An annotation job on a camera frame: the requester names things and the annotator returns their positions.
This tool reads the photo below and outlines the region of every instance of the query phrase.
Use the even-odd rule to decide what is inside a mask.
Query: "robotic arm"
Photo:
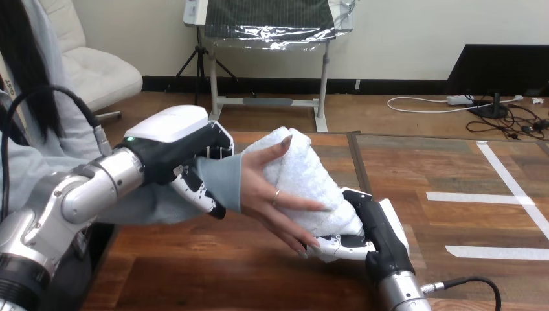
[[[416,280],[404,230],[389,200],[374,202],[371,195],[349,188],[343,188],[342,192],[345,200],[355,207],[364,236],[320,236],[317,238],[320,248],[309,251],[365,261],[386,310],[431,311]]]
[[[102,211],[141,185],[171,186],[223,218],[193,170],[196,156],[232,156],[232,137],[197,106],[168,108],[126,132],[106,157],[42,178],[25,206],[0,225],[0,311],[33,311],[73,241]]]

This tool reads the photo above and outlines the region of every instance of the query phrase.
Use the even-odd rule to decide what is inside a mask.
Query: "woman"
[[[17,94],[48,84],[73,88],[63,72],[57,38],[38,0],[0,0],[0,52],[7,68],[0,71],[2,81],[13,81]],[[11,101],[10,95],[0,93],[4,113]],[[100,156],[92,129],[65,95],[35,96],[21,108],[9,142],[10,212],[25,204],[41,177],[67,172]],[[323,206],[283,192],[276,196],[277,189],[263,177],[263,166],[284,155],[290,142],[291,137],[287,137],[276,146],[243,157],[200,159],[197,171],[223,206],[257,219],[306,257],[300,241],[311,246],[317,246],[317,241],[273,205],[309,211],[321,211]],[[148,185],[120,200],[101,214],[98,221],[168,224],[200,214],[171,187]],[[70,304],[65,300],[63,305]]]

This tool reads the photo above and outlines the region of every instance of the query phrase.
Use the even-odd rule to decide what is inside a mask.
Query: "white cable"
[[[416,98],[416,97],[395,97],[395,98],[392,98],[389,101],[387,101],[387,106],[389,108],[393,109],[393,110],[400,111],[400,112],[413,112],[413,113],[449,113],[449,112],[457,112],[457,111],[463,111],[463,110],[469,110],[469,109],[476,109],[476,108],[487,107],[487,106],[493,105],[493,103],[490,103],[490,104],[481,105],[481,106],[472,106],[472,107],[466,107],[466,108],[460,108],[460,109],[454,109],[454,110],[416,111],[416,110],[398,109],[398,108],[395,108],[395,107],[391,106],[391,102],[393,100],[397,100],[397,99],[413,99],[413,100],[421,100],[421,101],[424,101],[424,102],[447,102],[447,101],[446,100],[431,100],[431,99]],[[523,99],[522,96],[517,95],[517,96],[515,96],[514,99],[503,100],[500,103],[516,102],[516,101],[519,101],[519,100],[522,100],[522,99]]]

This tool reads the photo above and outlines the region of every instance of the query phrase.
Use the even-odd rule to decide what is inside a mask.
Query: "wall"
[[[185,0],[73,1],[88,46],[143,75],[176,74],[196,44],[182,21]],[[547,12],[547,0],[362,0],[355,30],[331,45],[329,77],[445,80],[466,43],[549,44]],[[318,78],[321,55],[218,51],[237,76],[262,78]]]

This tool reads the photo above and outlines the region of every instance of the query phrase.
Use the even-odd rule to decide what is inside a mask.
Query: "black baseboard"
[[[143,76],[143,91],[163,92],[170,85],[169,92],[194,93],[196,77],[181,76],[174,82],[172,76]],[[355,90],[356,80],[329,79],[327,94],[360,95],[440,95],[444,94],[445,80],[361,80]],[[244,94],[318,94],[320,79],[286,78],[239,78],[235,83],[231,78],[218,78],[218,93]],[[201,93],[210,93],[210,79],[205,78],[200,87]]]

